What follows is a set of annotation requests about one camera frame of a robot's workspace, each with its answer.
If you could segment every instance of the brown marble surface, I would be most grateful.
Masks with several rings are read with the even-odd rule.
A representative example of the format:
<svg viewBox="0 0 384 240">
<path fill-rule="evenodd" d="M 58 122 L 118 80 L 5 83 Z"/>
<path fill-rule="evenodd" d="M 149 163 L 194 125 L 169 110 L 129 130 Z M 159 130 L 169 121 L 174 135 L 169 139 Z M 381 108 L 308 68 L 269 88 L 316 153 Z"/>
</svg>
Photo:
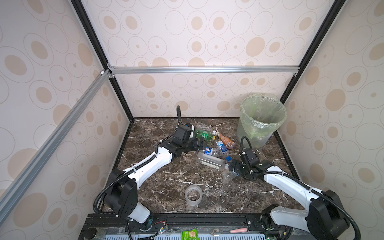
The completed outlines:
<svg viewBox="0 0 384 240">
<path fill-rule="evenodd" d="M 239 119 L 193 119 L 183 118 L 183 123 L 196 125 L 202 122 L 218 129 L 235 141 L 230 156 L 238 159 L 240 150 L 236 141 L 236 128 Z M 175 128 L 177 119 L 136 119 L 129 135 L 118 168 L 123 170 L 147 157 L 153 146 L 169 135 Z M 287 173 L 291 173 L 280 147 L 272 135 L 265 146 L 257 150 L 260 160 L 272 161 Z M 250 182 L 240 176 L 226 181 L 223 174 L 227 170 L 199 164 L 195 161 L 196 152 L 176 158 L 159 169 L 139 188 L 139 202 L 155 213 L 250 213 L 260 212 L 270 204 L 301 209 L 301 205 L 276 187 L 261 180 Z M 196 184 L 203 190 L 202 201 L 198 206 L 189 206 L 184 197 L 185 189 Z"/>
</svg>

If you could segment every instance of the green trash bag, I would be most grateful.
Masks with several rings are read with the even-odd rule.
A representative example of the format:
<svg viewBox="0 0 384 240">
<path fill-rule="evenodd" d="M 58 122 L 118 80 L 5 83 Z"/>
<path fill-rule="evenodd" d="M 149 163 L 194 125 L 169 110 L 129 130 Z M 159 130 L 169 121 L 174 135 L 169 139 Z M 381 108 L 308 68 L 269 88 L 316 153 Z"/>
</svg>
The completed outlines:
<svg viewBox="0 0 384 240">
<path fill-rule="evenodd" d="M 241 103 L 240 110 L 237 141 L 240 142 L 242 136 L 247 136 L 253 148 L 264 146 L 287 118 L 285 106 L 274 94 L 250 95 Z M 243 145 L 247 147 L 247 141 L 244 140 Z"/>
</svg>

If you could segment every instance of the green snack package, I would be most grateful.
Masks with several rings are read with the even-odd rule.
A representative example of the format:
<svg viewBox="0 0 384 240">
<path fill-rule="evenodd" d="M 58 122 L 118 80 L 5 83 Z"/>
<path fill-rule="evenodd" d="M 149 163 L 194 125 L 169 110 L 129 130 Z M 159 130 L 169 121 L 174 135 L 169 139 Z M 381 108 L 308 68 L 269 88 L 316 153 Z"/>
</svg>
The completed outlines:
<svg viewBox="0 0 384 240">
<path fill-rule="evenodd" d="M 197 230 L 194 228 L 191 231 L 181 232 L 181 240 L 199 240 Z"/>
</svg>

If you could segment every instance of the clear tape roll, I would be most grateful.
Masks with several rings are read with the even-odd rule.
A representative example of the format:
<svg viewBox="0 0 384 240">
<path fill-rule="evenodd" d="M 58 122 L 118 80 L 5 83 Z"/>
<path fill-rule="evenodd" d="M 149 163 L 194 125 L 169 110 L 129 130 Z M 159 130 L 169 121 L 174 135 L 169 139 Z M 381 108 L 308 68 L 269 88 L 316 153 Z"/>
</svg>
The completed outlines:
<svg viewBox="0 0 384 240">
<path fill-rule="evenodd" d="M 200 197 L 196 201 L 191 201 L 187 197 L 188 193 L 192 190 L 197 190 L 200 194 Z M 203 191 L 201 190 L 201 188 L 199 186 L 191 185 L 191 186 L 187 187 L 187 189 L 185 190 L 185 200 L 187 201 L 187 203 L 189 205 L 196 206 L 197 204 L 201 203 L 202 199 L 203 199 Z"/>
</svg>

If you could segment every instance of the white bottle label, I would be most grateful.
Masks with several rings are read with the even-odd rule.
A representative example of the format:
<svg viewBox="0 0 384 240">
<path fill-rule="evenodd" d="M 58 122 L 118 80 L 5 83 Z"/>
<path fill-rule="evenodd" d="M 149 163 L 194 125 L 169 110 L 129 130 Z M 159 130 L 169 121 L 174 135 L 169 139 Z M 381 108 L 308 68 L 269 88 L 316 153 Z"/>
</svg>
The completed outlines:
<svg viewBox="0 0 384 240">
<path fill-rule="evenodd" d="M 200 161 L 201 164 L 204 164 L 204 165 L 207 165 L 207 166 L 210 166 L 210 167 L 213 167 L 213 168 L 216 168 L 216 169 L 219 169 L 218 166 L 215 166 L 213 164 L 210 164 L 210 163 L 207 163 L 207 162 L 204 162 L 204 161 Z"/>
</svg>

